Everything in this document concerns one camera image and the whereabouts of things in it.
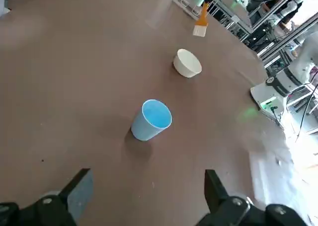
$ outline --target table surface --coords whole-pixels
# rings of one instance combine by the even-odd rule
[[[172,0],[8,6],[14,11],[0,20],[2,201],[26,206],[82,167],[93,171],[94,196],[80,226],[194,225],[208,211],[207,168],[230,194],[254,198],[251,152],[283,151],[285,139],[249,95],[266,78],[261,61],[216,20],[200,38]],[[175,71],[180,48],[198,57],[202,73]],[[150,98],[170,108],[173,123],[144,143],[130,125]]]

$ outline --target orange brush handle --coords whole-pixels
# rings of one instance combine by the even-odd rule
[[[202,12],[201,12],[201,16],[205,17],[208,13],[208,3],[203,3],[203,7],[202,7]]]

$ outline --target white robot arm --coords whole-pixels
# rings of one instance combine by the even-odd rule
[[[309,82],[309,73],[318,66],[318,32],[304,41],[298,57],[275,77],[250,89],[251,95],[260,110],[274,118],[283,113],[287,105],[287,96],[295,89]]]
[[[271,20],[272,25],[277,25],[285,16],[290,14],[292,11],[297,9],[298,4],[302,3],[304,0],[291,0],[287,3],[287,7],[283,9],[278,14],[273,14],[269,20]]]

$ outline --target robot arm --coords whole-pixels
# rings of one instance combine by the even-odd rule
[[[297,9],[298,4],[301,4],[304,0],[291,0],[287,3],[287,7],[280,13],[271,16],[272,25],[277,25],[285,16]]]

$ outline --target metal frame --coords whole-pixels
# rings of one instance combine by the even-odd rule
[[[310,27],[315,25],[317,22],[318,22],[318,13],[316,13],[314,16],[309,18],[300,27],[298,27],[296,30],[289,33],[283,40],[278,42],[271,49],[269,49],[267,52],[265,52],[263,55],[261,55],[260,58],[262,59],[262,61],[263,62],[269,61],[269,59],[273,55],[275,55],[277,52],[279,52],[281,49],[283,49],[287,44],[289,44],[291,41],[293,41],[298,36],[303,34],[305,31],[307,31]]]
[[[259,6],[258,6],[257,8],[255,8],[255,10],[252,11],[252,13],[251,13],[250,15],[248,15],[248,17],[253,16],[253,15],[261,8],[262,4],[264,4],[264,3],[266,3],[266,2],[262,1],[262,2],[259,4]]]

